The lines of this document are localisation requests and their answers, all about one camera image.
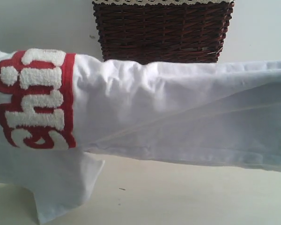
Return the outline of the dark brown wicker basket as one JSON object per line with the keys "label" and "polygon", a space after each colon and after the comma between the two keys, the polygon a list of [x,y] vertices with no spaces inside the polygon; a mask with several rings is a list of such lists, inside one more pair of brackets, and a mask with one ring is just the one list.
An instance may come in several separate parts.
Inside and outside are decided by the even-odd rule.
{"label": "dark brown wicker basket", "polygon": [[92,4],[103,59],[141,64],[217,62],[234,7]]}

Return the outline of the white t-shirt red lettering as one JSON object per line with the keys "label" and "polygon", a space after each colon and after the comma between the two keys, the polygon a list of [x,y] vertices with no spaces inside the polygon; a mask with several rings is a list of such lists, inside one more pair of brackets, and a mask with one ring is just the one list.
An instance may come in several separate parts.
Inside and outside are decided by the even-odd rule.
{"label": "white t-shirt red lettering", "polygon": [[90,198],[92,154],[281,172],[281,61],[0,51],[0,183],[30,190],[44,224]]}

